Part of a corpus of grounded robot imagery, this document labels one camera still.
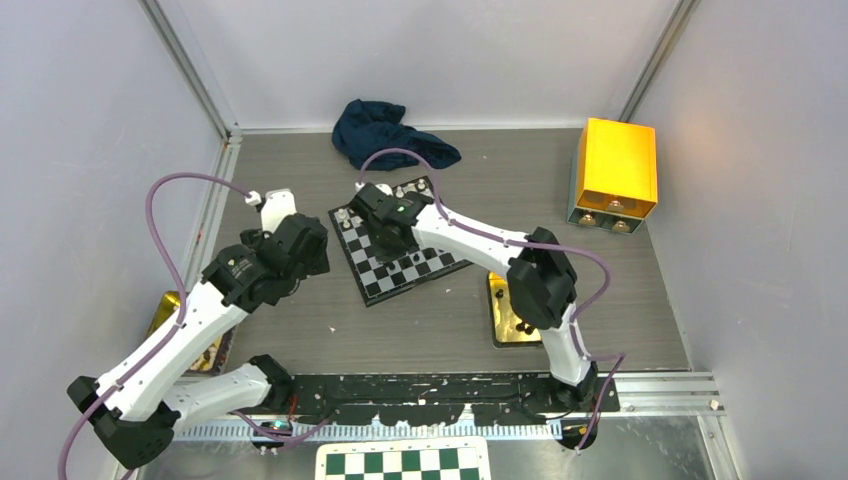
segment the white wall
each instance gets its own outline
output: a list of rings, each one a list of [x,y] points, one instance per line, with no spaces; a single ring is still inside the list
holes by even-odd
[[[648,225],[751,478],[844,478],[848,4],[701,2],[635,122]]]
[[[137,2],[7,4],[0,64],[0,477],[56,478],[79,415],[65,388],[137,346],[172,285],[147,234],[147,188],[211,172],[220,139]],[[183,263],[205,191],[183,182],[158,198]],[[71,478],[108,464],[87,427]]]
[[[284,128],[360,97],[415,125],[616,116],[676,0],[177,3],[241,127]]]

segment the yellow box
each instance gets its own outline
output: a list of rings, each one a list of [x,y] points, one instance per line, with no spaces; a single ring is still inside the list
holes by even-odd
[[[577,206],[645,218],[659,200],[651,127],[590,118],[580,138]]]

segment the metal frame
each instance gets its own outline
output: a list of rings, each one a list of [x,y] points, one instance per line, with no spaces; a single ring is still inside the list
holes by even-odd
[[[224,142],[218,163],[213,175],[224,180],[232,180],[241,149],[242,136],[230,137]],[[200,280],[200,272],[205,265],[212,260],[215,249],[215,237],[221,226],[221,218],[224,216],[224,206],[227,203],[229,190],[217,183],[210,184],[209,191],[203,201],[203,211],[197,227],[197,242],[191,250],[188,267],[183,272],[186,285],[192,285]]]
[[[621,115],[618,117],[618,121],[629,122],[633,118],[636,109],[639,108],[639,104],[642,103],[642,99],[645,98],[648,88],[653,83],[657,72],[659,72],[666,59],[671,55],[674,45],[677,44],[677,40],[680,38],[680,34],[686,28],[689,17],[692,16],[699,3],[701,3],[701,0],[679,0],[677,2],[671,18],[669,18],[662,35],[660,35],[656,46],[654,46],[654,51],[651,53],[648,63],[642,69],[639,80],[636,81],[636,86],[633,87],[633,91],[624,105],[624,110],[622,110]]]
[[[226,98],[215,82],[202,49],[190,33],[191,29],[187,18],[175,0],[138,1],[174,58],[189,88],[197,97],[198,102],[224,141],[215,168],[215,175],[231,179],[240,150],[242,131],[227,104]],[[678,1],[618,120],[626,122],[632,119],[657,72],[670,55],[699,3],[700,0]],[[283,131],[285,129],[273,133],[282,133]],[[291,129],[291,131],[299,133],[301,130]],[[206,196],[198,227],[200,231],[199,240],[192,250],[187,271],[184,272],[187,282],[193,283],[197,280],[203,265],[209,262],[214,253],[214,238],[220,226],[226,198],[227,191],[217,184],[210,188]],[[616,375],[616,381],[622,411],[605,413],[604,417],[696,416],[716,478],[741,478],[737,470],[738,464],[734,462],[731,449],[728,446],[727,429],[729,426],[726,423],[725,411],[721,405],[718,388],[712,374],[688,372],[620,373]],[[575,418],[581,416],[586,417],[587,415],[572,414],[572,417]],[[280,416],[254,416],[253,418],[259,421],[282,419]],[[306,428],[308,427],[298,426],[295,431],[302,433]],[[473,424],[473,418],[463,414],[457,424],[451,427],[410,428],[403,425],[396,427],[382,425],[350,427],[332,425],[322,429],[318,435],[310,440],[420,438],[422,435],[428,437],[482,435],[491,440],[532,440],[550,439],[559,434],[561,434],[559,422],[552,421],[547,425],[526,427],[476,427]],[[240,419],[225,416],[189,429],[175,438],[175,441],[241,442],[248,440],[249,435],[249,428],[245,427]]]

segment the gray tabletop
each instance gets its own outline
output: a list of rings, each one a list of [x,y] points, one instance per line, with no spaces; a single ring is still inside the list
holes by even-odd
[[[452,209],[511,230],[543,226],[561,243],[592,249],[609,262],[612,286],[580,319],[590,351],[626,352],[625,370],[688,368],[648,232],[626,236],[565,222],[579,130],[437,133],[463,156],[440,172],[442,195]],[[368,179],[397,184],[424,173],[405,168],[371,172]],[[249,135],[234,181],[258,191],[290,188],[298,211],[329,225],[328,210],[351,199],[357,174],[329,134]],[[230,195],[217,247],[238,242],[238,233],[258,222],[251,208]],[[303,282],[295,295],[259,308],[242,323],[229,368],[261,353],[297,373],[548,368],[541,348],[494,348],[483,269],[471,266],[366,308],[332,230],[331,237],[331,272]],[[578,297],[585,299],[600,286],[602,273],[591,261],[570,258]]]

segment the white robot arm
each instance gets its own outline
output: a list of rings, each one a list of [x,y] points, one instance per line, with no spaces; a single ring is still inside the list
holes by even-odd
[[[327,230],[318,219],[297,213],[289,190],[268,192],[255,203],[262,228],[242,232],[241,244],[218,253],[180,306],[187,311],[176,333],[89,419],[104,446],[128,469],[149,463],[174,435],[198,423],[248,407],[278,411],[289,401],[292,379],[267,355],[226,375],[174,385],[216,338],[259,305],[275,305],[307,276],[329,271]],[[68,387],[77,408],[85,411],[147,356],[173,330],[177,314],[112,370],[97,379],[77,378]]]
[[[388,256],[416,246],[437,248],[505,278],[513,311],[539,330],[551,374],[563,384],[561,400],[575,409],[591,401],[597,365],[577,347],[586,351],[572,319],[577,274],[562,252],[507,244],[508,240],[558,244],[550,231],[537,228],[527,234],[502,230],[440,206],[452,220],[502,238],[503,244],[498,244],[449,225],[430,197],[409,192],[397,198],[388,187],[370,183],[357,188],[350,208],[364,220],[374,243]]]

